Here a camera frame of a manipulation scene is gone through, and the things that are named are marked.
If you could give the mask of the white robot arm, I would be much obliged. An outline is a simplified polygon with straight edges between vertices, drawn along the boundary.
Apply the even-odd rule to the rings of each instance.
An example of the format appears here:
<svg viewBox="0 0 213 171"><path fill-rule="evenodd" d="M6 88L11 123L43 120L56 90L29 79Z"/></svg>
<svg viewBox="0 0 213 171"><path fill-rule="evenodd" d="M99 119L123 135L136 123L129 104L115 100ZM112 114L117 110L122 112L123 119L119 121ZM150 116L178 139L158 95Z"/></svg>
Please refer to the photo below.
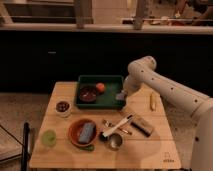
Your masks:
<svg viewBox="0 0 213 171"><path fill-rule="evenodd" d="M128 64L124 90L131 96L141 84L158 92L197 121L190 171L213 171L213 97L186 87L155 72L156 60L145 56Z"/></svg>

